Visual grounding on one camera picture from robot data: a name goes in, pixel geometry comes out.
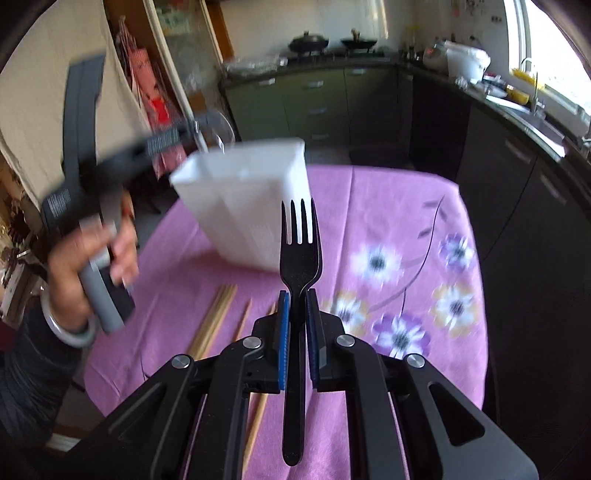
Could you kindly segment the person's left hand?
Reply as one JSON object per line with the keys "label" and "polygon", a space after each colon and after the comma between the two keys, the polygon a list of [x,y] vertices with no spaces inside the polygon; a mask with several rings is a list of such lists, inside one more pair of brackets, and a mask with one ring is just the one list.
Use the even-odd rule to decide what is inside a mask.
{"label": "person's left hand", "polygon": [[72,344],[90,337],[91,318],[110,333],[122,327],[135,307],[128,287],[138,275],[137,235],[127,192],[121,194],[118,216],[118,223],[85,220],[50,253],[44,315],[51,329]]}

